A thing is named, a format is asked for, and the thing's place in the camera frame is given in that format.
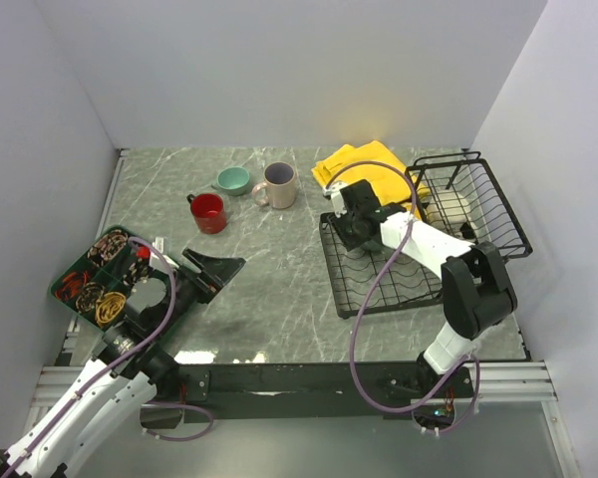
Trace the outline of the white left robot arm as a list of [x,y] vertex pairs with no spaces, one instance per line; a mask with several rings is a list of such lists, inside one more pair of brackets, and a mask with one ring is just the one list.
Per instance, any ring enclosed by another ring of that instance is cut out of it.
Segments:
[[69,477],[145,403],[182,407],[179,364],[158,342],[192,306],[210,303],[246,263],[190,249],[183,256],[187,265],[136,238],[114,253],[92,248],[52,285],[52,294],[103,336],[51,410],[0,449],[0,477]]

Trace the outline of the green organizer tray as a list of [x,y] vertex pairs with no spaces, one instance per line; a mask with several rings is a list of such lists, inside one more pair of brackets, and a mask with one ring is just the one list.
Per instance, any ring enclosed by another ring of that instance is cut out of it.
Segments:
[[[149,260],[136,255],[129,239],[135,234],[122,226],[105,231],[79,259],[50,286],[50,294],[71,312],[105,332],[125,322],[125,304],[132,286],[153,272]],[[166,274],[170,267],[164,256],[148,247],[162,261]]]

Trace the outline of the small teal cup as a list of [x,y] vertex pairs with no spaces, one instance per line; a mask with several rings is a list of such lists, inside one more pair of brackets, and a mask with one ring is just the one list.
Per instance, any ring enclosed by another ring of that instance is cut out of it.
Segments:
[[240,166],[231,166],[220,171],[211,187],[229,196],[241,196],[251,190],[249,172]]

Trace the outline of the yellow cloth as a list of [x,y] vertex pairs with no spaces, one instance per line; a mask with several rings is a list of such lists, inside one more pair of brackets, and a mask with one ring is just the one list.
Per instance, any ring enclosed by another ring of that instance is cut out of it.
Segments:
[[393,168],[406,173],[401,161],[385,145],[373,140],[359,147],[344,144],[326,159],[317,161],[312,174],[324,190],[333,184],[352,185],[365,179],[382,206],[399,203],[411,209],[411,189]]

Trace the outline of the red mug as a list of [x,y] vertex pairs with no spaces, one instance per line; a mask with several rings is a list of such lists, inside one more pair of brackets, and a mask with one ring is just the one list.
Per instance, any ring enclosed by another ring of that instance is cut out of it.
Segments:
[[220,196],[214,193],[188,194],[186,200],[190,213],[202,233],[217,234],[226,227],[227,218]]

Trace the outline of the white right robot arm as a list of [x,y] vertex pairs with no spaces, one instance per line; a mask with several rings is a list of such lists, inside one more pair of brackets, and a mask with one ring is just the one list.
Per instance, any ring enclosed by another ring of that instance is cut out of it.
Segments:
[[498,249],[450,236],[418,219],[403,205],[383,205],[369,181],[337,181],[324,190],[334,224],[347,250],[367,242],[405,255],[441,280],[445,323],[423,352],[417,372],[422,393],[439,396],[451,385],[449,369],[473,349],[475,340],[517,308],[517,298]]

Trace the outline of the black front base bar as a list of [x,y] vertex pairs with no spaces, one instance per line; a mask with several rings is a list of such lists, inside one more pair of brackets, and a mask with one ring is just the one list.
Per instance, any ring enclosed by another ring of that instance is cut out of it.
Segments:
[[[366,393],[389,407],[409,405],[433,388],[413,361],[359,362],[356,369]],[[358,392],[345,362],[184,364],[155,399],[199,406],[219,420],[381,413]]]

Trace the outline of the pink mug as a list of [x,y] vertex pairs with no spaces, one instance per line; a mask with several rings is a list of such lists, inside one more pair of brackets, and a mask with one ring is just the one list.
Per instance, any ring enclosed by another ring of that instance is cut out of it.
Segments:
[[297,197],[296,181],[297,174],[290,164],[271,163],[264,170],[263,180],[252,188],[251,197],[259,206],[287,209]]

